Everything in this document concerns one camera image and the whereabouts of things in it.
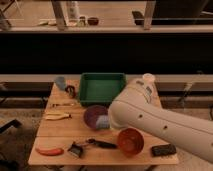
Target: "orange bowl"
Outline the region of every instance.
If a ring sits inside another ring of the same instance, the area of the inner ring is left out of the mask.
[[[140,132],[133,128],[122,130],[117,139],[118,148],[127,156],[132,157],[140,153],[144,146],[144,139]]]

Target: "wooden table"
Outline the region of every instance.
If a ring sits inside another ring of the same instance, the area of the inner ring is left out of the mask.
[[[78,90],[79,81],[68,81]],[[93,131],[83,121],[83,108],[76,99],[71,99],[66,92],[60,91],[56,85],[53,86],[48,100],[46,110],[52,110],[53,103],[70,103],[70,106],[54,107],[56,110],[69,112],[72,118],[48,121],[41,120],[37,136],[29,158],[30,165],[161,165],[178,164],[177,154],[166,157],[152,157],[150,148],[154,145],[167,144],[165,141],[150,134],[140,131],[144,137],[144,148],[142,152],[132,158],[127,158],[119,150],[106,150],[97,147],[88,147],[82,158],[76,158],[67,152],[73,141],[82,142],[88,138],[95,137],[98,140],[105,140],[116,143],[119,130]],[[161,107],[157,95],[152,102],[153,105]],[[35,148],[52,149],[61,147],[65,153],[60,156],[47,157],[38,154]]]

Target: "table leg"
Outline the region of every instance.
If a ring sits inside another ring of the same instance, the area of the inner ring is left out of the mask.
[[[63,171],[61,170],[61,168],[63,168],[64,166],[45,166],[46,168],[50,169],[50,170],[53,170],[53,171]]]
[[[157,166],[158,165],[151,165],[147,169],[145,169],[144,171],[153,171]]]

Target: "floor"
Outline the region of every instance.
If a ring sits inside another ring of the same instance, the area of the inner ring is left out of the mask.
[[[134,26],[132,10],[145,11],[146,2],[78,2],[80,15],[98,17],[99,26]],[[66,2],[61,1],[64,17],[68,20]],[[42,21],[55,20],[50,1],[18,1],[6,12],[12,26],[36,27]]]
[[[210,119],[208,108],[172,108],[171,110],[181,112],[195,117]],[[8,160],[16,160],[20,164],[20,171],[47,171],[50,170],[46,166],[29,166],[27,164],[33,141],[42,117],[43,109],[35,108],[0,108],[0,125],[17,118],[22,122],[20,129],[10,128],[0,135],[0,152],[5,155]],[[212,171],[213,164],[210,164],[196,156],[193,156],[181,149],[178,149],[178,157],[180,163],[178,165],[161,165],[154,171]],[[88,171],[142,171],[148,166],[88,166]],[[61,171],[77,171],[79,166],[66,166]]]

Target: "cable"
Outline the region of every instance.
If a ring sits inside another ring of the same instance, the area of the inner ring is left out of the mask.
[[[213,110],[213,105],[210,106],[210,117],[211,117],[211,120],[213,120],[213,113],[212,113],[212,110]]]
[[[0,155],[2,156],[3,160],[7,161],[7,158],[5,157],[5,155],[2,152],[0,152]]]

